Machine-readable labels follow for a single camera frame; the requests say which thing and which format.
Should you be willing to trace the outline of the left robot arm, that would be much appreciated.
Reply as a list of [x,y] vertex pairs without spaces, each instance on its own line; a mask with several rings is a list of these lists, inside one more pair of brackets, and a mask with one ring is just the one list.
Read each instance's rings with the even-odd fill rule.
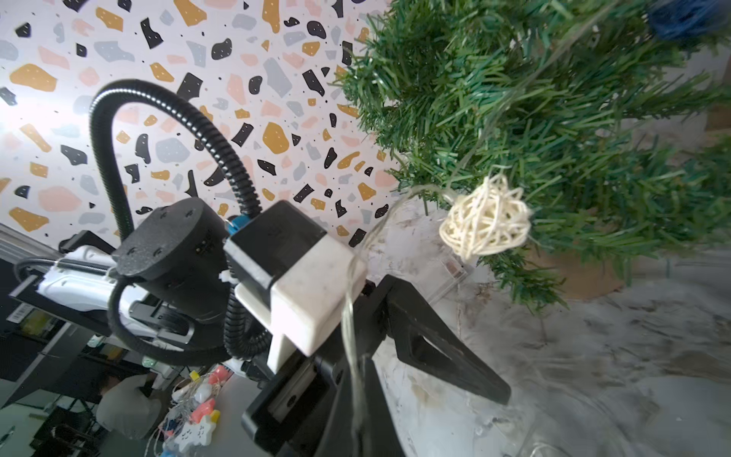
[[153,211],[118,248],[90,232],[58,259],[26,258],[45,300],[102,318],[125,346],[170,366],[227,363],[260,386],[243,413],[273,456],[400,456],[372,357],[398,359],[500,405],[511,389],[415,287],[365,263],[287,202],[220,217],[199,198]]

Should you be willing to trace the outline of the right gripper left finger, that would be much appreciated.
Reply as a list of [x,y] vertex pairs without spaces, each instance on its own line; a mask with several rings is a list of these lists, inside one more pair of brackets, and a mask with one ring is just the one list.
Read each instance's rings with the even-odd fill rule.
[[345,371],[315,453],[317,457],[365,456],[363,436],[355,426],[352,390],[350,372]]

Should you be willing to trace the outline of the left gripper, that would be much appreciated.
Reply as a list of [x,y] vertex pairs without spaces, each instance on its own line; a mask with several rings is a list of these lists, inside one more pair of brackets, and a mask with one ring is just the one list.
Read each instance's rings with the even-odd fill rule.
[[[362,368],[388,335],[398,359],[441,381],[506,405],[510,385],[468,348],[424,296],[392,275],[367,283],[354,304]],[[312,356],[297,353],[279,370],[242,416],[251,440],[269,454],[315,454],[345,371],[350,371],[340,331]]]

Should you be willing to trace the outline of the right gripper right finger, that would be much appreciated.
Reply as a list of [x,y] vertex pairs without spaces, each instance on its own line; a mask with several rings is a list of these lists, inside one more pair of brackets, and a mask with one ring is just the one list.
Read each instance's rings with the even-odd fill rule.
[[365,375],[365,431],[363,432],[363,456],[404,457],[388,402],[381,385],[375,364],[364,358],[362,368]]

